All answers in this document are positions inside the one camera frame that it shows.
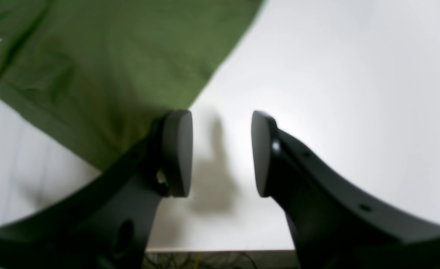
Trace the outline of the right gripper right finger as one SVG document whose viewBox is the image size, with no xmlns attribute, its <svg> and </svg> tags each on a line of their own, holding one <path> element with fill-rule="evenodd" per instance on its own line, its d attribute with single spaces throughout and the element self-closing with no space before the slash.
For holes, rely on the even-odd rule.
<svg viewBox="0 0 440 269">
<path fill-rule="evenodd" d="M 440 269 L 440 225 L 361 190 L 254 111 L 257 191 L 284 211 L 302 269 Z"/>
</svg>

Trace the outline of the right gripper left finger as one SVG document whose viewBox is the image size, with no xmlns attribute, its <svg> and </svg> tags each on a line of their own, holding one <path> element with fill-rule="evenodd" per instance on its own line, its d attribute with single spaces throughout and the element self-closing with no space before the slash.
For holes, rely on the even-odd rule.
<svg viewBox="0 0 440 269">
<path fill-rule="evenodd" d="M 140 269 L 157 208 L 191 187 L 193 119 L 175 109 L 97 179 L 0 227 L 6 269 Z"/>
</svg>

